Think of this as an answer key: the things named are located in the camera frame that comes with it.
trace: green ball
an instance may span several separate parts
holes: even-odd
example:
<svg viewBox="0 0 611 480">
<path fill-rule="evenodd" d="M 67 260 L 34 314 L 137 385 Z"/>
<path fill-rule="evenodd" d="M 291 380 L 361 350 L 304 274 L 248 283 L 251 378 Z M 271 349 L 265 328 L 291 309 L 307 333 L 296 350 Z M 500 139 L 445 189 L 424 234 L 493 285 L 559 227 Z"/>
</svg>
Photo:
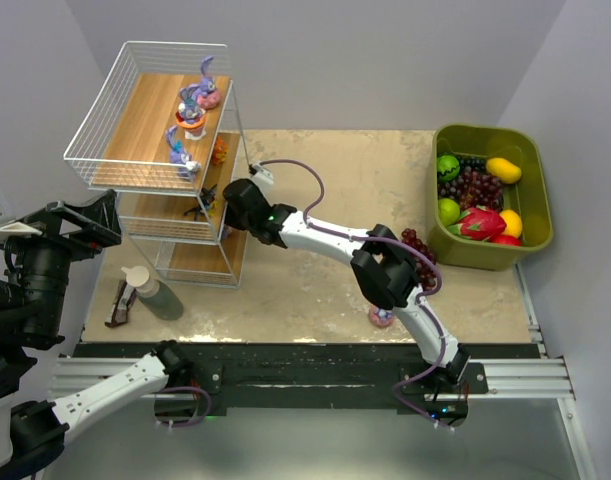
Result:
<svg viewBox="0 0 611 480">
<path fill-rule="evenodd" d="M 461 164 L 454 155 L 442 155 L 436 161 L 436 173 L 440 183 L 454 180 L 461 170 Z"/>
<path fill-rule="evenodd" d="M 449 227 L 458 220 L 461 209 L 451 198 L 441 198 L 438 201 L 438 218 L 445 227 Z"/>
</svg>

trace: white wall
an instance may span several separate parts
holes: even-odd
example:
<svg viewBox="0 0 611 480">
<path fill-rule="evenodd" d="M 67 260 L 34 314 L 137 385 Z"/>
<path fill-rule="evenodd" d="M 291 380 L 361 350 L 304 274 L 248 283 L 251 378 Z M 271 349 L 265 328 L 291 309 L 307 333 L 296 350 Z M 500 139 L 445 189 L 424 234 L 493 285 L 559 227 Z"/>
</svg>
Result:
<svg viewBox="0 0 611 480">
<path fill-rule="evenodd" d="M 564 0 L 67 0 L 106 73 L 126 40 L 227 43 L 247 128 L 494 124 Z"/>
<path fill-rule="evenodd" d="M 567 1 L 500 123 L 540 147 L 554 241 L 525 272 L 611 479 L 611 1 Z"/>
<path fill-rule="evenodd" d="M 64 0 L 0 2 L 0 186 L 17 215 L 90 197 L 62 158 L 102 79 Z M 72 265 L 61 323 L 68 340 L 40 353 L 46 361 L 24 377 L 19 400 L 40 399 L 50 361 L 79 339 L 97 269 Z"/>
</svg>

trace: stand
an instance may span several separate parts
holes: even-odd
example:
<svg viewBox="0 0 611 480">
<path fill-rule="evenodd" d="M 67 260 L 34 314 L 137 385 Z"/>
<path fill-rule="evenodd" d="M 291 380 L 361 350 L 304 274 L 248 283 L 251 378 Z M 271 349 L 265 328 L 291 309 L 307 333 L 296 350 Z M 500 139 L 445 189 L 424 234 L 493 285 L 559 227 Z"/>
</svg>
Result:
<svg viewBox="0 0 611 480">
<path fill-rule="evenodd" d="M 169 163 L 164 133 L 176 122 L 179 89 L 200 80 L 207 55 L 214 56 L 210 74 L 222 100 L 205 114 L 200 140 L 177 133 L 201 165 L 192 178 Z M 217 139 L 227 153 L 214 165 Z M 247 234 L 225 229 L 222 192 L 233 178 L 247 176 L 248 157 L 225 45 L 125 43 L 64 157 L 90 189 L 121 192 L 123 232 L 162 277 L 239 285 Z M 214 186 L 210 205 L 201 194 Z"/>
</svg>

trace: toy figurine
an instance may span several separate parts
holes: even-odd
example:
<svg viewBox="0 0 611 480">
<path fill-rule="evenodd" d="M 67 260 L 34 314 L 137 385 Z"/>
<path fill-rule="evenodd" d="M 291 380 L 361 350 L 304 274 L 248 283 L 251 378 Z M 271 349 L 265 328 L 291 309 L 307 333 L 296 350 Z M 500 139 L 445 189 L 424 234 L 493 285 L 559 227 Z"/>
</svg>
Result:
<svg viewBox="0 0 611 480">
<path fill-rule="evenodd" d="M 214 143 L 214 150 L 212 150 L 212 158 L 210 163 L 212 165 L 220 165 L 225 161 L 225 157 L 227 156 L 227 150 L 229 147 L 227 146 L 227 142 L 223 140 L 221 137 L 216 137 L 216 142 Z"/>
<path fill-rule="evenodd" d="M 392 323 L 394 323 L 394 319 L 396 319 L 396 315 L 389 310 L 383 310 L 382 308 L 378 308 L 374 305 L 369 307 L 367 316 L 369 321 L 379 328 L 389 327 Z"/>
<path fill-rule="evenodd" d="M 194 161 L 192 154 L 183 148 L 180 140 L 174 142 L 176 130 L 177 127 L 174 125 L 165 131 L 165 140 L 167 140 L 167 144 L 169 148 L 171 148 L 169 152 L 169 163 L 183 165 L 183 168 L 177 169 L 178 176 L 183 180 L 191 182 L 194 180 L 196 172 L 200 171 L 201 164 Z"/>
<path fill-rule="evenodd" d="M 214 213 L 214 208 L 216 208 L 216 185 L 209 189 L 205 187 L 201 188 L 199 198 L 201 200 L 200 203 L 205 207 L 205 211 L 211 216 Z M 183 212 L 183 216 L 186 217 L 190 213 L 194 214 L 194 221 L 198 220 L 198 216 L 203 213 L 200 204 Z"/>
<path fill-rule="evenodd" d="M 193 83 L 179 90 L 181 102 L 176 112 L 176 123 L 185 130 L 188 140 L 200 140 L 205 135 L 205 110 L 196 101 L 199 85 Z"/>
<path fill-rule="evenodd" d="M 198 84 L 198 95 L 196 100 L 198 106 L 205 110 L 211 110 L 218 107 L 221 103 L 221 92 L 216 88 L 214 77 L 207 74 L 207 69 L 210 63 L 214 60 L 214 56 L 210 55 L 201 61 L 201 81 Z"/>
</svg>

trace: orange toy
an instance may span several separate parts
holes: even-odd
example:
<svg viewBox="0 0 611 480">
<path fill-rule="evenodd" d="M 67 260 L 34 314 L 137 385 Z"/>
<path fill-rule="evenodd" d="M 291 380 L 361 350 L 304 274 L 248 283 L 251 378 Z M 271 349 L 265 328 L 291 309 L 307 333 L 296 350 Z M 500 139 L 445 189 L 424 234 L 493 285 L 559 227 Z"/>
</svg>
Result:
<svg viewBox="0 0 611 480">
<path fill-rule="evenodd" d="M 225 140 L 221 137 L 216 137 L 216 143 L 214 143 L 214 150 L 212 150 L 212 165 L 220 165 L 225 161 L 227 156 L 228 146 Z"/>
</svg>

